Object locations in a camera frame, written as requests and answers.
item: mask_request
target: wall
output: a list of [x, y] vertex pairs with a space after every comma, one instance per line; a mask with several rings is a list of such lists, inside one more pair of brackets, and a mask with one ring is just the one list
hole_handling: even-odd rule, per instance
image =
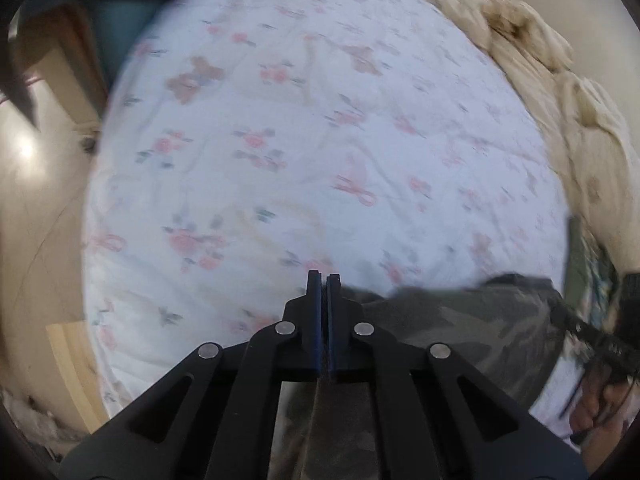
[[640, 30], [620, 0], [524, 0], [574, 48], [574, 70], [601, 83], [640, 152]]

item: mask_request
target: metal rivet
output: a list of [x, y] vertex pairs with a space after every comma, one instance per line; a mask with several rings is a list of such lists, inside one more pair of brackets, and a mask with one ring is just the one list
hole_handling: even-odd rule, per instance
[[371, 323], [358, 323], [353, 327], [353, 331], [358, 335], [371, 335], [374, 330]]
[[276, 332], [280, 335], [293, 334], [296, 326], [290, 321], [281, 321], [276, 325]]
[[214, 343], [204, 343], [204, 345], [198, 348], [198, 355], [203, 359], [212, 359], [218, 355], [219, 351], [218, 345]]
[[451, 355], [451, 348], [443, 343], [436, 343], [431, 346], [429, 352], [431, 352], [431, 355], [436, 359], [446, 359]]

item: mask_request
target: floral bedsheet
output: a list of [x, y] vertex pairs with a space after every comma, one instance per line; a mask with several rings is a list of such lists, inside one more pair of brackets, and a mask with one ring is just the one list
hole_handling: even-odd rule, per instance
[[84, 300], [113, 415], [309, 269], [387, 295], [561, 287], [568, 215], [500, 69], [424, 0], [175, 0], [110, 101]]

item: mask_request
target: pink flower print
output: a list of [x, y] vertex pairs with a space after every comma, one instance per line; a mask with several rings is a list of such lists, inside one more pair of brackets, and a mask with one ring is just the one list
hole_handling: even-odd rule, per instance
[[194, 56], [191, 58], [193, 65], [193, 74], [211, 80], [222, 80], [225, 78], [225, 71], [217, 66], [209, 64], [202, 56]]
[[263, 83], [276, 82], [282, 84], [289, 80], [289, 72], [284, 67], [267, 68], [265, 66], [260, 70], [260, 79]]
[[523, 253], [525, 251], [523, 242], [529, 241], [529, 235], [527, 235], [526, 231], [522, 227], [518, 227], [510, 236], [510, 240], [517, 250]]
[[259, 150], [267, 144], [267, 141], [264, 140], [264, 137], [259, 134], [246, 134], [244, 136], [244, 142], [246, 142], [249, 147], [253, 148], [254, 150]]
[[198, 250], [199, 241], [187, 229], [178, 229], [169, 236], [169, 246], [180, 256], [188, 258]]
[[235, 32], [231, 35], [233, 43], [246, 43], [247, 34], [244, 32]]
[[98, 232], [90, 237], [90, 244], [93, 246], [95, 253], [98, 248], [107, 249], [114, 253], [119, 253], [121, 250], [127, 247], [127, 241], [114, 234], [105, 232], [100, 229]]
[[501, 188], [502, 192], [500, 193], [500, 196], [498, 197], [498, 203], [500, 205], [506, 205], [509, 202], [515, 202], [516, 199], [513, 197], [513, 195], [511, 193], [509, 193], [506, 189]]
[[388, 264], [388, 266], [386, 266], [386, 275], [394, 285], [400, 285], [400, 283], [402, 283], [402, 272], [395, 264]]
[[283, 6], [276, 6], [276, 10], [280, 14], [283, 14], [284, 16], [288, 16], [289, 18], [294, 18], [296, 20], [301, 20], [306, 16], [304, 10], [291, 10]]
[[271, 155], [267, 155], [264, 160], [267, 168], [270, 171], [283, 170], [287, 167], [287, 163], [284, 160], [280, 160], [282, 152], [280, 150], [271, 150]]
[[484, 139], [478, 139], [477, 137], [473, 137], [471, 139], [471, 145], [474, 147], [474, 150], [478, 153], [482, 153], [483, 155], [486, 155], [489, 151], [488, 144], [489, 143]]
[[305, 272], [309, 272], [310, 270], [317, 270], [323, 276], [328, 276], [329, 274], [333, 274], [335, 272], [334, 264], [329, 258], [322, 258], [320, 260], [308, 260], [303, 263], [303, 267], [305, 267]]
[[334, 120], [337, 124], [350, 124], [351, 126], [360, 126], [360, 123], [365, 121], [365, 116], [362, 113], [354, 112], [334, 112]]
[[286, 68], [277, 68], [272, 72], [272, 79], [279, 84], [284, 83], [287, 79], [289, 79], [289, 75], [287, 74]]
[[174, 146], [172, 145], [172, 142], [167, 138], [156, 139], [151, 147], [155, 152], [164, 154], [171, 152], [173, 148]]
[[462, 160], [462, 157], [458, 155], [458, 152], [451, 140], [447, 143], [446, 154], [441, 157], [441, 160], [447, 168], [450, 168], [451, 166], [461, 166], [465, 163], [465, 161]]
[[416, 129], [413, 126], [411, 126], [409, 119], [407, 119], [405, 116], [400, 116], [396, 118], [396, 122], [394, 123], [394, 126], [396, 127], [396, 129], [406, 134], [413, 135], [417, 133]]
[[378, 201], [378, 198], [372, 192], [367, 191], [359, 184], [356, 184], [352, 180], [340, 175], [337, 176], [337, 183], [334, 185], [334, 189], [354, 194], [358, 197], [360, 203], [367, 207], [375, 205]]
[[237, 320], [231, 324], [233, 332], [248, 332], [253, 335], [258, 330], [262, 330], [280, 320], [273, 314], [260, 314], [247, 309], [242, 309], [242, 313], [244, 314], [244, 319]]
[[116, 343], [116, 337], [113, 334], [113, 330], [110, 326], [102, 325], [98, 327], [98, 339], [112, 352], [118, 346], [118, 344]]
[[229, 242], [227, 242], [226, 238], [223, 236], [214, 236], [211, 241], [211, 245], [216, 249], [222, 249], [223, 247], [227, 247]]
[[351, 65], [356, 72], [382, 75], [372, 60], [373, 49], [370, 46], [344, 46], [342, 50], [351, 56]]
[[217, 266], [219, 266], [221, 261], [222, 260], [218, 258], [212, 258], [211, 256], [203, 256], [201, 257], [201, 259], [198, 260], [198, 266], [200, 266], [205, 270], [213, 270]]
[[424, 195], [427, 198], [431, 198], [429, 193], [431, 192], [431, 186], [427, 182], [420, 180], [416, 176], [409, 177], [409, 187], [413, 192]]
[[482, 211], [482, 203], [480, 194], [475, 189], [466, 189], [461, 187], [458, 192], [462, 195], [464, 203], [462, 207], [466, 211]]
[[200, 85], [191, 74], [180, 74], [168, 79], [166, 87], [174, 93], [174, 97], [181, 105], [187, 104], [200, 91]]
[[471, 259], [486, 276], [495, 269], [494, 256], [491, 254], [491, 238], [482, 233], [474, 233], [474, 243], [469, 247]]
[[354, 194], [362, 205], [373, 206], [378, 201], [378, 198], [364, 188], [367, 183], [367, 168], [364, 162], [354, 158], [353, 155], [349, 155], [346, 163], [347, 170], [344, 175], [339, 174], [336, 176], [334, 189]]
[[149, 43], [148, 41], [143, 41], [136, 47], [133, 55], [136, 57], [141, 57], [151, 52], [151, 50], [151, 43]]

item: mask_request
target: mattress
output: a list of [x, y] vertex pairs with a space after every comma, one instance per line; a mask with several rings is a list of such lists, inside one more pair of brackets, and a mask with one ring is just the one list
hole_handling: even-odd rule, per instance
[[519, 97], [425, 0], [172, 1], [116, 83], [86, 199], [105, 406], [278, 320], [310, 269], [382, 296], [560, 288], [567, 215]]

